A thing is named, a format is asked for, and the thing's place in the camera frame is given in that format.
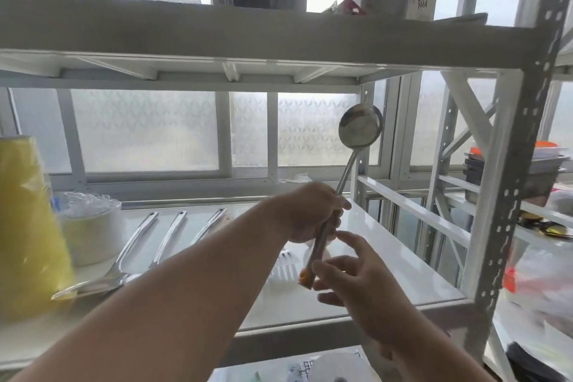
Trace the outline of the person's right hand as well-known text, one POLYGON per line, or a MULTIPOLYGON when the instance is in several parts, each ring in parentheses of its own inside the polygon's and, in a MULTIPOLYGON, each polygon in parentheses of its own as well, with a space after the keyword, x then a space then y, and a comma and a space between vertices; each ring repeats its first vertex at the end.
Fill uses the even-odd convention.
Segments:
POLYGON ((380 344, 397 334, 398 322, 419 311, 362 236, 348 231, 337 231, 336 236, 356 254, 337 257, 359 259, 356 276, 346 280, 321 280, 316 276, 312 288, 319 292, 319 302, 345 307, 359 328, 380 344))

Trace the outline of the person's left hand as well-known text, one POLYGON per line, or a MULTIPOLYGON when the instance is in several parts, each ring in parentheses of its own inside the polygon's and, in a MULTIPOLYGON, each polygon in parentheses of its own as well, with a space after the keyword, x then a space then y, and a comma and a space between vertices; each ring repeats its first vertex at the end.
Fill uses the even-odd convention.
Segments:
MULTIPOLYGON (((329 221, 329 193, 335 193, 335 190, 325 183, 305 183, 277 197, 278 217, 284 223, 287 241, 315 240, 321 225, 329 221)), ((335 234, 329 234, 327 241, 334 238, 335 234)))

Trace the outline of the steel ladle with orange tip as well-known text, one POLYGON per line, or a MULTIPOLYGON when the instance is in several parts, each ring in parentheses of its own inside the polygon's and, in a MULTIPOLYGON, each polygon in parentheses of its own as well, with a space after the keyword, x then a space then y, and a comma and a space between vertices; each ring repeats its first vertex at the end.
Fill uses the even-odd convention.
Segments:
MULTIPOLYGON (((383 116, 373 104, 359 103, 343 114, 338 129, 339 139, 352 152, 336 186, 335 195, 337 197, 341 196, 358 155, 379 138, 382 129, 383 116)), ((308 290, 313 287, 316 277, 312 271, 312 265, 314 261, 322 259, 329 234, 330 225, 326 221, 321 225, 319 234, 312 244, 306 265, 298 276, 298 284, 308 290)))

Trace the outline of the person's right forearm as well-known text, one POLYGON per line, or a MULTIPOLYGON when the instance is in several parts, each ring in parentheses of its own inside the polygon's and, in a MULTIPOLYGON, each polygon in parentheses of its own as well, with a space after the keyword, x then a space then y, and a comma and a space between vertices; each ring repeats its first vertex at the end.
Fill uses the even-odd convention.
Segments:
POLYGON ((409 315, 397 328, 396 335, 380 344, 412 382, 497 382, 424 315, 409 315))

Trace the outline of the person's left forearm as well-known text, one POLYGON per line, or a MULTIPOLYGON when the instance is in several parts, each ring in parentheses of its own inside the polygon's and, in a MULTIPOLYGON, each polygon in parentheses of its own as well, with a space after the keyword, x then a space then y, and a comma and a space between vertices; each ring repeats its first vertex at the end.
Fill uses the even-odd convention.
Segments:
POLYGON ((10 382, 208 382, 292 234, 262 201, 150 270, 10 382))

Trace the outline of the pack of clear plastic forks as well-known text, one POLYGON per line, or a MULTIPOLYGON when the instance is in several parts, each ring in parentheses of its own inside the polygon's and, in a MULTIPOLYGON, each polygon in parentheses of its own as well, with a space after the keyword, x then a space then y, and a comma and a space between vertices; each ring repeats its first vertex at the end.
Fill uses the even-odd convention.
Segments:
POLYGON ((266 287, 290 287, 298 284, 300 259, 291 249, 283 248, 271 270, 266 287))

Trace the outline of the steel spatula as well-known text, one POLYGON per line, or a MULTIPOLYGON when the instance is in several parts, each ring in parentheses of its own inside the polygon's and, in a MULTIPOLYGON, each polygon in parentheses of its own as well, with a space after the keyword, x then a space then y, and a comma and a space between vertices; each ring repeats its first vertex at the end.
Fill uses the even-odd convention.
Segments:
MULTIPOLYGON (((175 237, 176 233, 179 231, 180 227, 184 223, 186 215, 187 212, 185 211, 179 211, 175 215, 169 228, 162 237, 161 242, 157 245, 155 255, 151 260, 150 264, 148 265, 148 267, 146 268, 146 270, 139 273, 129 273, 126 279, 124 280, 124 284, 134 281, 135 279, 143 275, 144 272, 147 272, 148 270, 151 270, 159 265, 159 263, 164 258, 165 252, 167 251, 169 245, 171 244, 173 237, 175 237)), ((126 248, 125 256, 129 255, 130 251, 134 249, 135 246, 137 245, 138 239, 142 237, 153 226, 153 224, 157 221, 158 218, 159 218, 158 211, 151 211, 149 212, 149 214, 147 214, 146 218, 136 227, 133 234, 130 236, 127 244, 125 245, 126 248)))
POLYGON ((122 262, 134 248, 139 238, 156 221, 158 216, 159 212, 153 211, 145 217, 139 226, 136 227, 135 231, 130 236, 129 240, 125 243, 119 255, 116 257, 116 259, 111 264, 111 267, 104 275, 85 282, 80 282, 60 292, 57 292, 52 295, 51 301, 74 299, 104 292, 111 292, 122 286, 129 276, 128 273, 122 270, 122 262))
POLYGON ((222 219, 226 214, 226 208, 219 208, 205 223, 205 225, 198 231, 198 233, 193 237, 190 242, 190 246, 195 245, 199 242, 206 234, 215 226, 220 219, 222 219))

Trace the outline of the white metal shelf rack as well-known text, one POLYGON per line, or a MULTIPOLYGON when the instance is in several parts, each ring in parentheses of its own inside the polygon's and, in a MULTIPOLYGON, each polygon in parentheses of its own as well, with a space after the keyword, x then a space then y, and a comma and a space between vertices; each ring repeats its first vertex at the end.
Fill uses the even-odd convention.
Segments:
MULTIPOLYGON (((465 57, 469 28, 477 48, 509 38, 509 65, 526 50, 524 29, 440 21, 387 20, 295 11, 135 0, 0 0, 0 86, 39 89, 209 89, 287 92, 311 81, 318 92, 349 92, 387 78, 478 62, 465 57)), ((440 322, 440 305, 423 305, 440 322)))
POLYGON ((534 155, 552 71, 560 50, 570 0, 519 0, 515 27, 504 34, 524 29, 527 49, 518 51, 521 62, 509 65, 510 40, 498 40, 501 50, 487 44, 477 48, 478 26, 469 28, 473 39, 465 57, 478 62, 441 66, 446 84, 445 104, 440 120, 427 208, 408 201, 398 192, 357 174, 353 186, 374 190, 395 205, 405 208, 426 226, 466 247, 462 266, 462 304, 440 305, 439 320, 459 315, 463 325, 463 348, 483 364, 491 339, 493 316, 510 256, 517 217, 520 213, 526 176, 534 155), (450 152, 456 150, 454 128, 461 111, 468 131, 481 150, 485 168, 481 185, 447 174, 450 152))

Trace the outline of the red packet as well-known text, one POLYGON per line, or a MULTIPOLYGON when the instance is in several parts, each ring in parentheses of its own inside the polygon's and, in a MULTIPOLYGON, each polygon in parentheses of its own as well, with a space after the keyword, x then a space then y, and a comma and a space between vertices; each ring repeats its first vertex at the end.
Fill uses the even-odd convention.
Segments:
POLYGON ((335 15, 364 16, 366 12, 354 0, 343 0, 331 7, 335 15))

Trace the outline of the black and yellow lids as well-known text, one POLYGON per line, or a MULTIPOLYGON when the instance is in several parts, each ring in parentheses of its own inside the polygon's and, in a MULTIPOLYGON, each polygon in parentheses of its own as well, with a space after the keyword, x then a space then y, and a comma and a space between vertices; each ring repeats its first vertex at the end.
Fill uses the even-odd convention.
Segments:
POLYGON ((520 212, 518 225, 533 230, 547 238, 573 241, 573 228, 529 212, 520 212))

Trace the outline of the clear plastic bag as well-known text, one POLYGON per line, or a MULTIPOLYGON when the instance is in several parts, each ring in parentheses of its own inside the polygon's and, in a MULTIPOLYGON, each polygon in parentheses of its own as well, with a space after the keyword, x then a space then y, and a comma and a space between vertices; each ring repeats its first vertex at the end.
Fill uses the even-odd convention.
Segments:
POLYGON ((505 270, 508 299, 573 339, 573 251, 530 245, 505 270))

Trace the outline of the frosted glass window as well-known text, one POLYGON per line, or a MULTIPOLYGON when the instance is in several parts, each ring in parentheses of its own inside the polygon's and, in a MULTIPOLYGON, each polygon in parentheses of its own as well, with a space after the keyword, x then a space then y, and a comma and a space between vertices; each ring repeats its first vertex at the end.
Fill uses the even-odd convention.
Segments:
POLYGON ((50 175, 89 181, 337 174, 352 93, 0 87, 0 135, 36 140, 50 175))

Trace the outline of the small white labelled box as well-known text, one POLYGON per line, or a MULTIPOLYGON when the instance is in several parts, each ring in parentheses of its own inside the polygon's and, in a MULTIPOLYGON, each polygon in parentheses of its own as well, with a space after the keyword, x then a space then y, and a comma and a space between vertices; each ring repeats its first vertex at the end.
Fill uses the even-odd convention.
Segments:
POLYGON ((406 20, 433 21, 437 0, 408 0, 406 20))

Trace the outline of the stack of clear plastic cups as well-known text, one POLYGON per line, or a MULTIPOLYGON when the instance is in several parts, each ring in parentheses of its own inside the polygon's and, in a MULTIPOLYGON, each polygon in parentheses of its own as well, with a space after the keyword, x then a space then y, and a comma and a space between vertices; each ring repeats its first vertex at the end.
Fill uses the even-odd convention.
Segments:
POLYGON ((53 203, 75 268, 119 255, 127 242, 120 201, 108 195, 60 192, 53 203))

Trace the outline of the yellow plastic bag roll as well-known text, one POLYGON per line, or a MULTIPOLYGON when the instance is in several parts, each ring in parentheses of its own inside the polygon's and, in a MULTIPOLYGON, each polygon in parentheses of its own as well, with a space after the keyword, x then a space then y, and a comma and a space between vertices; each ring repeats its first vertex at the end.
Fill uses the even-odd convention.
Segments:
POLYGON ((0 137, 0 322, 49 312, 74 284, 35 139, 0 137))

